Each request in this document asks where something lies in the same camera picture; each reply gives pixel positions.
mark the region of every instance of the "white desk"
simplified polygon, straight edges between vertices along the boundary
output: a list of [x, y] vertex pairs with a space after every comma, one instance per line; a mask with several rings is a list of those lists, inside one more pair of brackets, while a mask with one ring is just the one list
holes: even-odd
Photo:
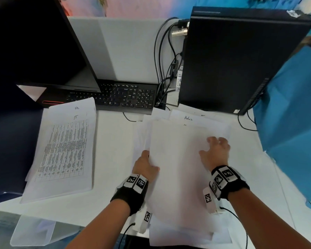
[[[176, 104], [177, 96], [177, 92], [169, 94], [167, 102]], [[262, 201], [311, 241], [311, 210], [305, 207], [305, 198], [293, 183], [262, 151], [257, 132], [242, 129], [234, 115], [211, 114], [232, 122], [229, 163], [246, 177], [251, 190]], [[127, 113], [126, 116], [130, 120], [142, 120], [140, 114]], [[240, 117], [240, 120], [243, 126], [254, 128], [247, 116]], [[97, 111], [91, 191], [27, 204], [20, 204], [20, 198], [16, 198], [0, 203], [0, 211], [86, 226], [108, 205], [115, 187], [131, 172], [133, 124], [122, 113]], [[229, 231], [233, 244], [216, 245], [212, 248], [243, 248], [245, 231], [241, 224], [232, 221]], [[136, 235], [132, 230], [128, 234]], [[149, 236], [148, 231], [137, 235]]]

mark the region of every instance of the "stack of paper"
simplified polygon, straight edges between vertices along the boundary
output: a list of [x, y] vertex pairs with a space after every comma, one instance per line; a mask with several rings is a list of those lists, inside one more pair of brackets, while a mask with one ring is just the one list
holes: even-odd
[[146, 149], [151, 164], [161, 169], [145, 198], [153, 213], [151, 246], [231, 243], [229, 215], [207, 212], [203, 189], [210, 172], [198, 154], [199, 150], [208, 150], [209, 136], [229, 139], [230, 123], [203, 113], [180, 104], [173, 111], [154, 108], [151, 116], [136, 123], [133, 163]]
[[21, 203], [92, 189], [94, 99], [52, 106], [43, 122]]

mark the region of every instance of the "blue fabric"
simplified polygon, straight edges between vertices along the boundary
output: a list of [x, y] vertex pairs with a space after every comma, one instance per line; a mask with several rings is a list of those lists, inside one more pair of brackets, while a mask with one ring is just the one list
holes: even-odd
[[311, 201], [310, 47], [282, 66], [253, 112], [263, 149]]

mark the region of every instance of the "black wristband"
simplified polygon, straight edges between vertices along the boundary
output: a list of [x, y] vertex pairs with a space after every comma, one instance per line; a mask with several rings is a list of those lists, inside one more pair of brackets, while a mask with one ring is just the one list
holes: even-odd
[[235, 192], [242, 188], [250, 189], [244, 177], [234, 168], [227, 165], [218, 166], [212, 170], [212, 181], [209, 187], [218, 200], [228, 200], [229, 192]]
[[141, 208], [146, 192], [148, 190], [149, 181], [141, 176], [132, 174], [124, 183], [118, 188], [111, 201], [114, 199], [121, 199], [125, 201], [130, 207], [130, 216], [137, 213]]

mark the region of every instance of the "black pc case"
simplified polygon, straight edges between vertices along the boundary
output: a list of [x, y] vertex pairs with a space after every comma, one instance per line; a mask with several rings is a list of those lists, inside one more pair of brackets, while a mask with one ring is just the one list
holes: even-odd
[[310, 29], [300, 11], [194, 7], [179, 103], [244, 115]]

